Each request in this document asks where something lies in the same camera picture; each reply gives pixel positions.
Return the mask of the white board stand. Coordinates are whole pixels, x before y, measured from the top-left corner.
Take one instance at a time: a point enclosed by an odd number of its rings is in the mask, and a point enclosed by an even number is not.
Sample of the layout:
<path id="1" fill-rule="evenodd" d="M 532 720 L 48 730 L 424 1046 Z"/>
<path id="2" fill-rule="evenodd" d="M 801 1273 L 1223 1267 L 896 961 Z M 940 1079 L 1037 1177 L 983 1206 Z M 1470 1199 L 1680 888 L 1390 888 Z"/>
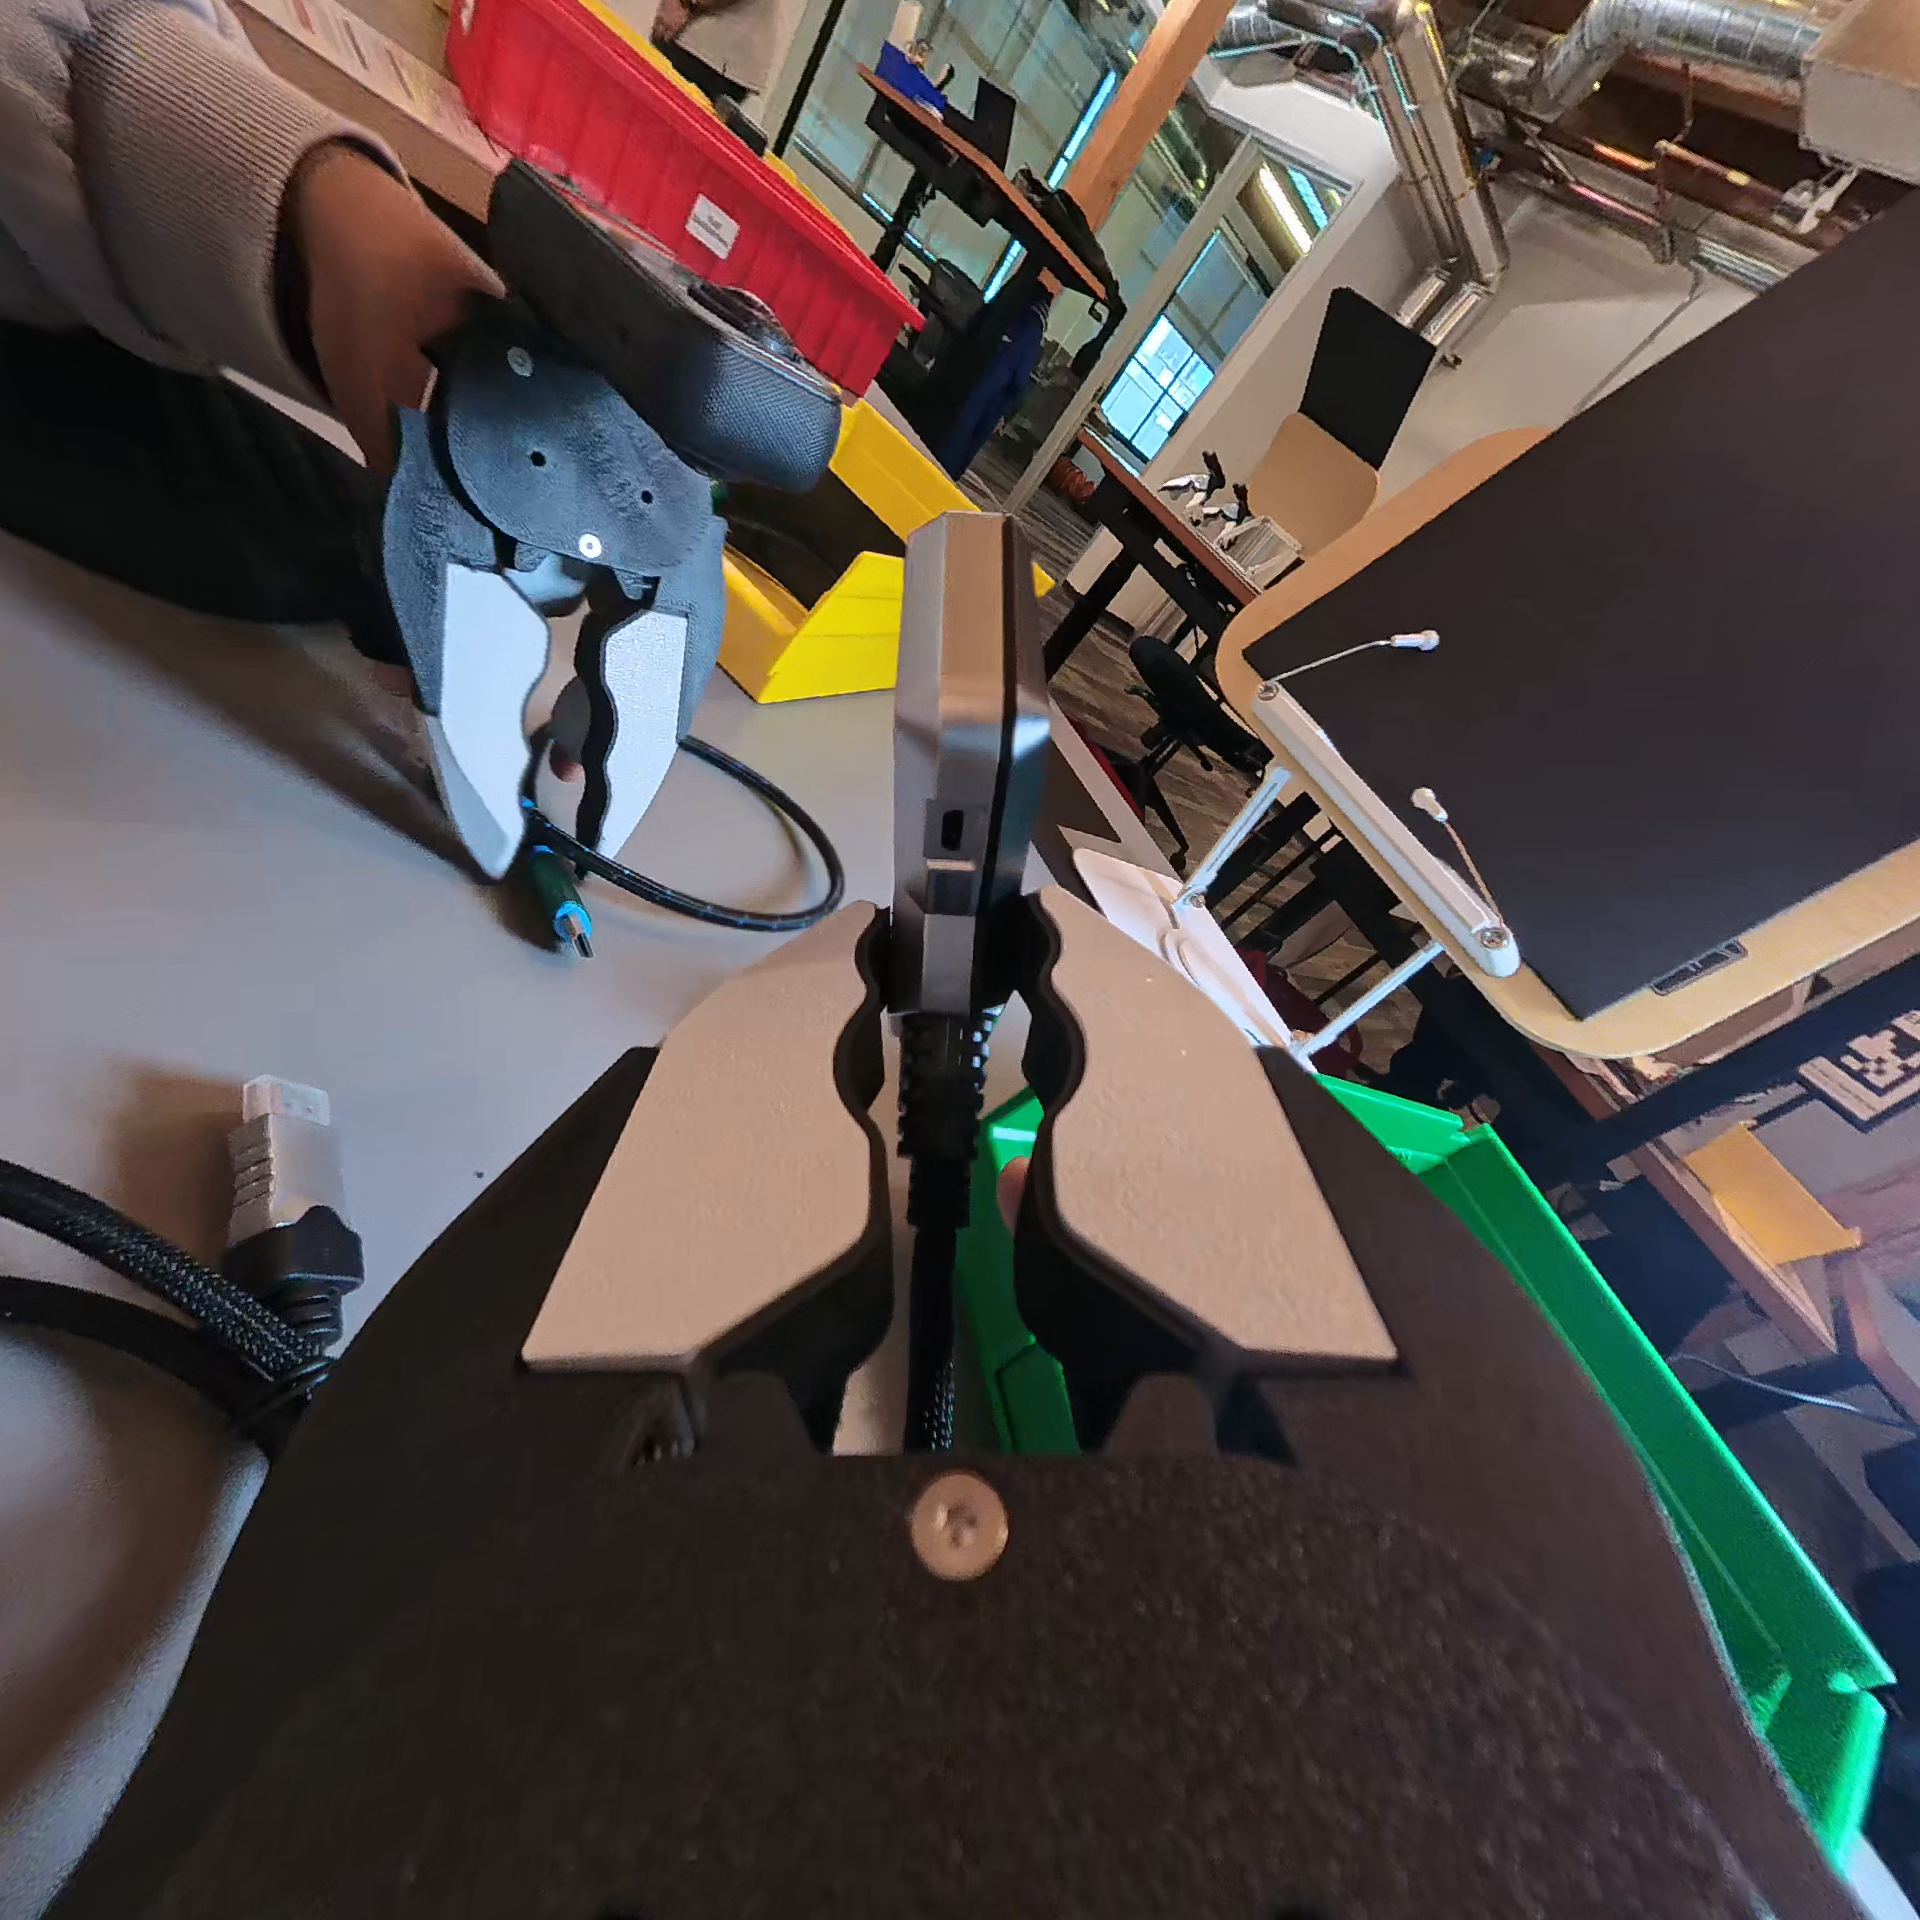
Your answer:
<path id="1" fill-rule="evenodd" d="M 1093 847 L 1071 854 L 1076 876 L 1101 916 L 1205 997 L 1244 1043 L 1274 1048 L 1309 1073 L 1325 1048 L 1443 952 L 1492 981 L 1510 978 L 1522 967 L 1519 943 L 1438 794 L 1422 785 L 1410 794 L 1408 806 L 1445 830 L 1453 862 L 1432 852 L 1396 805 L 1362 780 L 1291 690 L 1295 681 L 1331 664 L 1365 655 L 1428 656 L 1438 646 L 1439 637 L 1432 628 L 1394 632 L 1262 679 L 1245 718 L 1269 753 L 1268 767 L 1190 876 L 1159 876 Z M 1423 943 L 1408 958 L 1313 1033 L 1284 1024 L 1205 906 L 1208 888 L 1223 876 L 1230 857 L 1282 799 L 1298 797 L 1312 799 L 1313 811 L 1355 847 L 1426 928 Z"/>

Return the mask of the red plastic bin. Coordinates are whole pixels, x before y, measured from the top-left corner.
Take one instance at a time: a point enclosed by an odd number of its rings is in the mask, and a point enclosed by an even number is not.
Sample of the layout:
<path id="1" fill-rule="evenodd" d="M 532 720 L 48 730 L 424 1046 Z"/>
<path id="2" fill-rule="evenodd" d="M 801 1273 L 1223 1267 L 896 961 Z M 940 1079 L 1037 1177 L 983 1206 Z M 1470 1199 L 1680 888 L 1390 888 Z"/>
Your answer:
<path id="1" fill-rule="evenodd" d="M 783 164 L 601 4 L 452 2 L 444 66 L 491 142 L 692 274 L 771 313 L 847 397 L 920 313 Z"/>

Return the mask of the green plastic bin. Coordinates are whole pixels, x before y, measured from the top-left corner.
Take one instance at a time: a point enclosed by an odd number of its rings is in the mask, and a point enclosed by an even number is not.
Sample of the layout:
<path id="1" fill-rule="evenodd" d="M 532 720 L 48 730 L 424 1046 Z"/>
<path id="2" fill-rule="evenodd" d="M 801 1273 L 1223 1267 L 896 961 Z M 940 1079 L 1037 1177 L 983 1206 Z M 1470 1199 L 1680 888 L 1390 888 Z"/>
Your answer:
<path id="1" fill-rule="evenodd" d="M 1830 1858 L 1850 1868 L 1887 1724 L 1884 1657 L 1497 1135 L 1353 1082 L 1321 1088 L 1508 1271 L 1585 1371 L 1666 1510 L 1750 1720 Z M 981 1120 L 955 1325 L 972 1340 L 997 1451 L 1069 1456 L 1080 1444 L 1067 1387 L 1023 1323 L 995 1201 L 1041 1118 L 1023 1091 Z"/>

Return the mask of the small yellow paper tray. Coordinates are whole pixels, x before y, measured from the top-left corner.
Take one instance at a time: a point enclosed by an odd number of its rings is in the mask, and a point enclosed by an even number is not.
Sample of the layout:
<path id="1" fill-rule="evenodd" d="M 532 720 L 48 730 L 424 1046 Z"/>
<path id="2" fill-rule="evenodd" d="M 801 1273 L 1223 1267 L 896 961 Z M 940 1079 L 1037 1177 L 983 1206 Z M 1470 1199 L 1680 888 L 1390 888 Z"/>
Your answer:
<path id="1" fill-rule="evenodd" d="M 1769 1267 L 1851 1254 L 1863 1245 L 1862 1232 L 1836 1218 L 1776 1159 L 1750 1120 L 1742 1118 L 1692 1148 L 1684 1167 L 1721 1222 Z"/>

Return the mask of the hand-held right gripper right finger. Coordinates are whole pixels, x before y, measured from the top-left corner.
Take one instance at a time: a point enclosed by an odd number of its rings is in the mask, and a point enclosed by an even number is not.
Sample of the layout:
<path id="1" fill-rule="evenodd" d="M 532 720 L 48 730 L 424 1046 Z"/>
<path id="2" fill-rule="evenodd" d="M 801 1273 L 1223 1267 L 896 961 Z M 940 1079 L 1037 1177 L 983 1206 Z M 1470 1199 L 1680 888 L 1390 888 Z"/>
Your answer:
<path id="1" fill-rule="evenodd" d="M 1219 1417 L 1257 1381 L 1390 1374 L 1396 1340 L 1254 1038 L 1064 887 L 1023 911 L 1041 1118 L 1017 1301 L 1069 1415 L 1115 1421 L 1147 1379 Z"/>

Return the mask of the silver hdmi switch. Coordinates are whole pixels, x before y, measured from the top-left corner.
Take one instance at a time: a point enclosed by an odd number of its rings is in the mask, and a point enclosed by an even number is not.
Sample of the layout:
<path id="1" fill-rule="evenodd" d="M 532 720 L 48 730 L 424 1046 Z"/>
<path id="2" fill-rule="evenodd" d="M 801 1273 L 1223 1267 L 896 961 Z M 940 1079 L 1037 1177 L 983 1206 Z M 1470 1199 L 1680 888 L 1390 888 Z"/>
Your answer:
<path id="1" fill-rule="evenodd" d="M 1011 994 L 1047 756 L 1030 543 L 1002 514 L 937 517 L 904 550 L 889 1012 L 975 1019 Z"/>

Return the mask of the person's left forearm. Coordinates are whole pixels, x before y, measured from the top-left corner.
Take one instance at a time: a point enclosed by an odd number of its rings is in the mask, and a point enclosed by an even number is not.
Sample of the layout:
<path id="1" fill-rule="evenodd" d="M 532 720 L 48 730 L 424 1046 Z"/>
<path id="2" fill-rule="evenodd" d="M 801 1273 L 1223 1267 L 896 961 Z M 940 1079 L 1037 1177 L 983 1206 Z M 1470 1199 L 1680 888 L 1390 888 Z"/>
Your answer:
<path id="1" fill-rule="evenodd" d="M 401 175 L 272 72 L 224 4 L 4 4 L 4 323 L 317 402 L 279 224 L 332 147 Z"/>

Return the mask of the person's left hand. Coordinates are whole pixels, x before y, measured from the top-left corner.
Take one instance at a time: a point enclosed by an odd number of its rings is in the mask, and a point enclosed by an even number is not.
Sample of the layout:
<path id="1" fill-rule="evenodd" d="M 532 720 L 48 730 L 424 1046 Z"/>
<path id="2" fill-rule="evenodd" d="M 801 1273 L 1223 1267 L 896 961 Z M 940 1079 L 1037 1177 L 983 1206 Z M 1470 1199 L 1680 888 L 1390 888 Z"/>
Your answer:
<path id="1" fill-rule="evenodd" d="M 290 345 L 367 469 L 389 477 L 399 414 L 421 410 L 431 350 L 506 285 L 382 161 L 311 149 L 279 211 L 291 269 Z"/>

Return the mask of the braided hdmi cable green plugs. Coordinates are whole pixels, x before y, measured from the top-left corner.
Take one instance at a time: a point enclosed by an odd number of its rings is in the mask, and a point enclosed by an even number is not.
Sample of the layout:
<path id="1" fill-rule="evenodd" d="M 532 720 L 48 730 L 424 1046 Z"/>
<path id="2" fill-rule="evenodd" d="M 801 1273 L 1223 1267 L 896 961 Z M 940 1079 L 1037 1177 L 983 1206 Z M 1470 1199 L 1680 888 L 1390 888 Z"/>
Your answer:
<path id="1" fill-rule="evenodd" d="M 815 902 L 781 913 L 721 905 L 692 896 L 587 848 L 537 805 L 537 773 L 548 761 L 550 747 L 550 730 L 540 729 L 534 735 L 532 756 L 520 779 L 517 803 L 524 833 L 516 854 L 516 870 L 529 888 L 532 901 L 540 906 L 542 924 L 556 949 L 571 949 L 579 958 L 594 958 L 594 916 L 579 891 L 584 876 L 597 879 L 616 892 L 671 918 L 758 939 L 805 933 L 843 906 L 847 872 L 827 833 L 778 783 L 768 780 L 723 749 L 697 737 L 679 742 L 684 754 L 749 793 L 817 858 L 825 888 Z"/>

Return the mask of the silver ventilation duct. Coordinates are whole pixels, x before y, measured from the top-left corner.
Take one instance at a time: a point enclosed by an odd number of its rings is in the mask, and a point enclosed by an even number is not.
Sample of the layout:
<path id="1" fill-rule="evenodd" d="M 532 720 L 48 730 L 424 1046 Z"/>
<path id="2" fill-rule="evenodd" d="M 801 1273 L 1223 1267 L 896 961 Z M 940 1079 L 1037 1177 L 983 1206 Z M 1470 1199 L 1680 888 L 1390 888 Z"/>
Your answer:
<path id="1" fill-rule="evenodd" d="M 1492 90 L 1510 117 L 1546 126 L 1592 96 L 1626 58 L 1657 56 L 1687 70 L 1721 68 L 1800 88 L 1826 25 L 1802 4 L 1593 2 L 1572 26 L 1525 48 L 1470 38 L 1451 56 L 1429 4 L 1237 4 L 1212 38 L 1236 61 L 1285 48 L 1327 51 L 1355 72 L 1412 191 L 1433 265 L 1400 306 L 1400 324 L 1447 352 L 1500 291 L 1510 267 L 1459 85 Z"/>

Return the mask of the black office chair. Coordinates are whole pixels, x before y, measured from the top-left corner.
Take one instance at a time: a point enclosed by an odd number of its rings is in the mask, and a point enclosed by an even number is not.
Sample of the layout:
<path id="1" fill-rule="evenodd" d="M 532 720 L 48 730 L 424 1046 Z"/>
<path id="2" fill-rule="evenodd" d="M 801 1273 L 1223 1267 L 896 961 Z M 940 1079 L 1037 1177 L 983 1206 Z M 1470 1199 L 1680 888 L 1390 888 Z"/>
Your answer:
<path id="1" fill-rule="evenodd" d="M 1143 775 L 1158 777 L 1178 754 L 1203 771 L 1215 765 L 1257 780 L 1269 753 L 1215 698 L 1209 684 L 1172 645 L 1158 637 L 1134 637 L 1126 648 L 1135 684 L 1132 693 L 1153 711 L 1153 724 L 1139 735 Z"/>

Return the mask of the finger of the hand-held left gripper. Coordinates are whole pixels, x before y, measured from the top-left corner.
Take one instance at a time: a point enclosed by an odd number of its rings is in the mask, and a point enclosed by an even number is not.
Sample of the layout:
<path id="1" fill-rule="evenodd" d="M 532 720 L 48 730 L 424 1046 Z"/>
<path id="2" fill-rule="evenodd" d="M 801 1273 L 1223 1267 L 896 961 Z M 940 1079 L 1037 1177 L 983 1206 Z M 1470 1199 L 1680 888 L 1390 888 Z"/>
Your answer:
<path id="1" fill-rule="evenodd" d="M 599 858 L 621 857 L 677 754 L 688 637 L 681 613 L 587 613 L 582 622 L 575 830 Z"/>
<path id="2" fill-rule="evenodd" d="M 554 562 L 529 568 L 444 565 L 437 690 L 421 737 L 437 799 L 471 867 L 506 876 L 524 838 L 522 780 L 532 758 L 526 709 L 550 660 L 550 611 L 563 596 Z"/>

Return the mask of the printed tag sign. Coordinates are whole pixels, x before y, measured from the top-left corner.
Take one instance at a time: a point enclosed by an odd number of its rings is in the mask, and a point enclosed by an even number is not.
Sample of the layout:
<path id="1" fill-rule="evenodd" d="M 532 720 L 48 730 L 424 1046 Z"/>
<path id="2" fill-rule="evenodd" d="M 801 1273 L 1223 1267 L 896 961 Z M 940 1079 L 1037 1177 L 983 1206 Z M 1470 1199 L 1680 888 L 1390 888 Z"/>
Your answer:
<path id="1" fill-rule="evenodd" d="M 1836 1050 L 1803 1061 L 1796 1082 L 1859 1132 L 1913 1113 L 1917 1103 L 1917 1012 L 1901 1012 Z"/>

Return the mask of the wooden standing desk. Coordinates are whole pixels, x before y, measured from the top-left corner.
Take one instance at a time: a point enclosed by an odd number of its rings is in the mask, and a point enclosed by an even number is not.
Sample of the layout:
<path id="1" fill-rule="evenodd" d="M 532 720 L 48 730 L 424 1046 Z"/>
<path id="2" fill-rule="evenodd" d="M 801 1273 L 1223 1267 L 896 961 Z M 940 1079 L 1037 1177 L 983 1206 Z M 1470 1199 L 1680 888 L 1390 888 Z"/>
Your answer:
<path id="1" fill-rule="evenodd" d="M 1071 233 L 1045 215 L 1049 191 L 1044 184 L 1007 177 L 983 151 L 876 76 L 868 65 L 856 63 L 854 72 L 871 103 L 868 132 L 909 170 L 908 188 L 870 253 L 876 271 L 885 274 L 893 269 L 908 229 L 929 200 L 942 198 L 974 224 L 1003 230 L 1020 246 L 1022 274 L 1052 278 L 1060 291 L 1073 287 L 1109 318 L 1126 315 L 1117 283 L 1092 256 L 1093 241 L 1085 239 L 1080 246 Z"/>

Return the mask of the yellow plastic bin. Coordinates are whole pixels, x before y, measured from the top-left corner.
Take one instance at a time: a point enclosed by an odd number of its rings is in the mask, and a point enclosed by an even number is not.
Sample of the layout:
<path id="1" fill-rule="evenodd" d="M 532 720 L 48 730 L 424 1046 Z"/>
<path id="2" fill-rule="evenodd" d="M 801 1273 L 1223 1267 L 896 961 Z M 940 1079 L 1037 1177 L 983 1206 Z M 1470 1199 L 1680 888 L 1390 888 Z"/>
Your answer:
<path id="1" fill-rule="evenodd" d="M 714 486 L 725 527 L 719 671 L 758 707 L 888 693 L 897 684 L 904 550 L 977 506 L 882 394 L 839 414 L 809 493 Z"/>

